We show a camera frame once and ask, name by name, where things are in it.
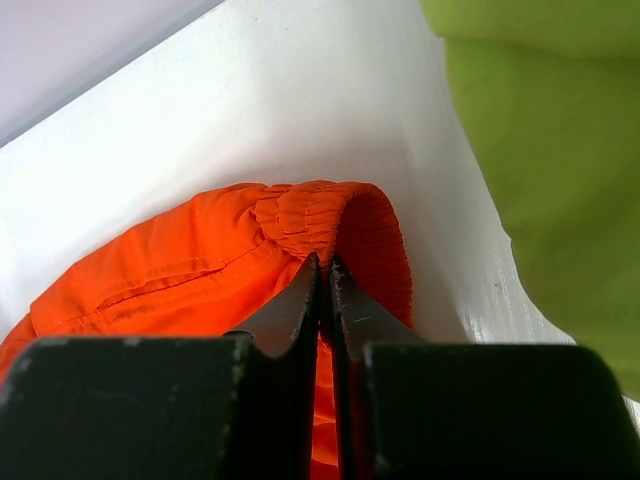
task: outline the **orange garment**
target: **orange garment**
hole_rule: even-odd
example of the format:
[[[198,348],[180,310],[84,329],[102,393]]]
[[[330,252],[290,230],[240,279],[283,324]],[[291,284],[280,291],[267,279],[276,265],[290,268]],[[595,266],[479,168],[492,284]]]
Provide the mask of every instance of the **orange garment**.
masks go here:
[[[398,221],[375,186],[316,181],[201,193],[73,265],[0,347],[0,378],[46,335],[221,335],[285,288],[317,252],[411,325],[411,274]],[[338,478],[331,353],[318,343],[313,479]]]

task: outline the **green fabric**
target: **green fabric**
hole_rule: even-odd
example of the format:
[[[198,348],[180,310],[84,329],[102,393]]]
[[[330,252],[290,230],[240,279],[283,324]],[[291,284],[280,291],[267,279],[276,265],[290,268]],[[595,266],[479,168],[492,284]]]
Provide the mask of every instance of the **green fabric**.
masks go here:
[[[640,400],[640,1],[422,2],[527,293]]]

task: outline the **orange fabric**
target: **orange fabric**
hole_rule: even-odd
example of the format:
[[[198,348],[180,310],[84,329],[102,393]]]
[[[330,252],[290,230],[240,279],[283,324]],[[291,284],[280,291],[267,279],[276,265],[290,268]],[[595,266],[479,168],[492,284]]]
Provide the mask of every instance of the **orange fabric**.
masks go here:
[[[317,252],[411,326],[398,221],[375,186],[316,181],[201,193],[73,265],[0,346],[0,378],[45,335],[220,335],[285,288]],[[329,347],[319,339],[312,478],[338,478]]]

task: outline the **black plastic part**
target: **black plastic part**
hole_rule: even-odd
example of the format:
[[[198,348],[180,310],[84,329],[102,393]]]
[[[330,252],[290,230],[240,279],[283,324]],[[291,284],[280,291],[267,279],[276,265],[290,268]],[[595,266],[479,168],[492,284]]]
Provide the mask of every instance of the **black plastic part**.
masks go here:
[[[570,346],[430,345],[334,259],[342,478],[640,474],[618,386]]]
[[[309,259],[236,336],[34,343],[0,392],[0,478],[308,478],[318,278]]]

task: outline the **white surface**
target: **white surface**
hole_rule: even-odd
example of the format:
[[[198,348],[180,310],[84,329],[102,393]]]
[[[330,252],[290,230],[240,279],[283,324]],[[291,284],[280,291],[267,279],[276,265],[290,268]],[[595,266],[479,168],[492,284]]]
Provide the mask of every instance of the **white surface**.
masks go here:
[[[3,0],[0,146],[220,0]]]
[[[568,341],[517,280],[413,0],[227,0],[0,150],[2,329],[198,191],[316,178],[387,192],[428,338]]]

